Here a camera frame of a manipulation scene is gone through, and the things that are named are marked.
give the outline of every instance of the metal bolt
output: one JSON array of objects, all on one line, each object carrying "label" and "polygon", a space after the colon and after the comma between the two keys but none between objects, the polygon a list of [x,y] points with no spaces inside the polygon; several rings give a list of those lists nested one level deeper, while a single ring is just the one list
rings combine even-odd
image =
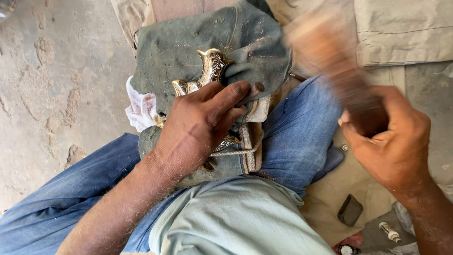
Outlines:
[{"label": "metal bolt", "polygon": [[344,152],[349,151],[349,145],[347,144],[341,145],[341,150],[343,150]]}]

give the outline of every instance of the blue jeans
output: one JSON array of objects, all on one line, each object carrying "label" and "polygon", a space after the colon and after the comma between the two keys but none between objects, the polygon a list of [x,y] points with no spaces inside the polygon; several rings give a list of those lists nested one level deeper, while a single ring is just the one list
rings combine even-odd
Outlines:
[{"label": "blue jeans", "polygon": [[[296,87],[263,123],[263,164],[254,173],[301,197],[324,166],[341,114],[321,84],[315,83],[317,79]],[[139,161],[138,136],[125,133],[58,174],[0,218],[0,254],[55,254],[80,218]],[[184,191],[153,207],[134,229],[124,251],[149,251],[151,227]]]}]

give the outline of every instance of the light green shirt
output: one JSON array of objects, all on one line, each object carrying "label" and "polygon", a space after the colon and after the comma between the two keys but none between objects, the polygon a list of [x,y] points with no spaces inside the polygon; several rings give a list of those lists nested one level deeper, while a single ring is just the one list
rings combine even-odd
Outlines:
[{"label": "light green shirt", "polygon": [[149,236],[157,255],[334,255],[307,224],[302,199],[251,176],[190,188],[162,213]]}]

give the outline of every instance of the rope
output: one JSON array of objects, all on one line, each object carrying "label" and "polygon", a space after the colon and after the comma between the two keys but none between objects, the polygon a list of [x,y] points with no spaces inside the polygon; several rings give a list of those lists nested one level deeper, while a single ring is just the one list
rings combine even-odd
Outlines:
[{"label": "rope", "polygon": [[258,142],[255,144],[255,147],[253,147],[253,149],[243,150],[243,151],[234,151],[234,152],[215,152],[215,153],[211,154],[210,157],[254,153],[254,152],[256,152],[256,150],[258,150],[258,147],[260,146],[261,141],[263,141],[263,138],[264,138],[264,131],[263,131],[263,129],[261,129],[260,138],[258,139]]}]

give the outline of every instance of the hand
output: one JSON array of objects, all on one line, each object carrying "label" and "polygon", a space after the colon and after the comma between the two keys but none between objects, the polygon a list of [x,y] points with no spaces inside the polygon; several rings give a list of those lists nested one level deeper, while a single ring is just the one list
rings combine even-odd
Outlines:
[{"label": "hand", "polygon": [[371,139],[359,135],[345,112],[338,123],[363,167],[392,193],[407,193],[432,181],[428,172],[431,121],[411,107],[395,87],[375,86],[389,115],[388,131]]},{"label": "hand", "polygon": [[147,155],[160,161],[164,172],[184,177],[203,164],[225,138],[245,106],[233,108],[249,91],[240,81],[226,88],[211,82],[198,91],[175,98],[156,147]]}]

